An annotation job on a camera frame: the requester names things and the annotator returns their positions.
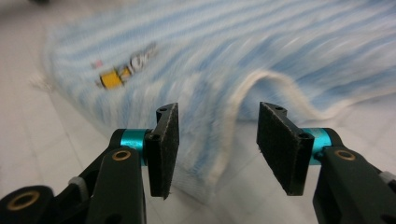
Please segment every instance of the white floor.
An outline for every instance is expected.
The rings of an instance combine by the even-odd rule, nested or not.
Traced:
[[[59,193],[106,148],[108,136],[56,91],[33,87],[31,79],[42,74],[49,27],[125,2],[54,0],[45,7],[23,0],[0,2],[0,198],[36,184]],[[353,105],[334,119],[298,125],[334,128],[347,147],[396,173],[396,94]],[[166,201],[148,195],[148,224],[317,223],[312,195],[319,166],[309,169],[305,196],[287,197],[254,144],[256,124],[241,124],[238,131],[243,134],[238,139],[251,142],[252,149],[233,153],[216,198],[203,205],[178,189]],[[147,170],[143,177],[146,188]]]

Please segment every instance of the yellow label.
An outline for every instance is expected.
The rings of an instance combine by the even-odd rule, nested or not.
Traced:
[[[122,80],[115,70],[102,74],[100,79],[102,80],[102,84],[106,89],[113,89],[119,85],[122,85]]]
[[[121,76],[121,77],[129,77],[130,75],[131,75],[131,71],[129,70],[128,67],[124,67],[124,68],[121,70],[121,73],[120,73],[120,76]]]

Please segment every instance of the blue and white striped towel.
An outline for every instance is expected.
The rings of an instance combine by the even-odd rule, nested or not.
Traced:
[[[156,55],[123,87],[96,86],[152,42]],[[294,120],[327,119],[396,92],[395,59],[396,3],[383,0],[149,2],[56,30],[46,48],[55,84],[111,130],[154,127],[153,111],[178,102],[173,184],[201,202],[226,167],[236,122],[256,120],[259,101]]]

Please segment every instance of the cloth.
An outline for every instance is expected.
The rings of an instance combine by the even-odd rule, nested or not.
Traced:
[[[206,203],[229,160],[235,124],[257,120],[260,101],[286,107],[292,120],[328,119],[396,92],[395,7],[148,2],[52,31],[45,65],[59,90],[110,130],[152,128],[158,107],[179,103],[173,185]],[[126,77],[114,75],[125,68]],[[100,87],[105,82],[111,89]]]

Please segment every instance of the teal cylindrical joint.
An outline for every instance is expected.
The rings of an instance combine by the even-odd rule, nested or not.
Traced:
[[[142,166],[146,166],[146,160],[143,155],[146,131],[146,129],[126,129],[120,142],[123,147],[130,147],[139,152]]]
[[[332,145],[332,140],[322,128],[304,128],[303,131],[310,133],[315,137],[309,164],[320,165],[320,161],[318,161],[316,158],[320,157],[324,147],[330,147]]]

